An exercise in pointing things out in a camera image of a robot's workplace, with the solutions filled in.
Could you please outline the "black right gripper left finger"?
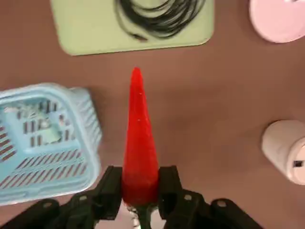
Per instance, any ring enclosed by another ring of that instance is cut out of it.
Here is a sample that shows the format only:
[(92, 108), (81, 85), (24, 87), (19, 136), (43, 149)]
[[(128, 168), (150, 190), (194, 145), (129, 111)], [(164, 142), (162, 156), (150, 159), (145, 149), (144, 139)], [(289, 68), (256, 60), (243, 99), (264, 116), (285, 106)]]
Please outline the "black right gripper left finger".
[(10, 221), (2, 229), (93, 229), (100, 220), (115, 220), (121, 200), (122, 168), (109, 166), (96, 188), (77, 193), (60, 205), (42, 199)]

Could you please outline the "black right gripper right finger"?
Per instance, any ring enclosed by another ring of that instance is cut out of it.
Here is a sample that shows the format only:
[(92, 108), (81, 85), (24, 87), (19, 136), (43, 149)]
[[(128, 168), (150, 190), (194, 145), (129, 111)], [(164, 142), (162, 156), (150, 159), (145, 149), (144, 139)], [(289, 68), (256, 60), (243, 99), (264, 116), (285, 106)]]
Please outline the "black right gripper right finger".
[(263, 229), (230, 199), (184, 189), (176, 166), (159, 168), (158, 208), (165, 229)]

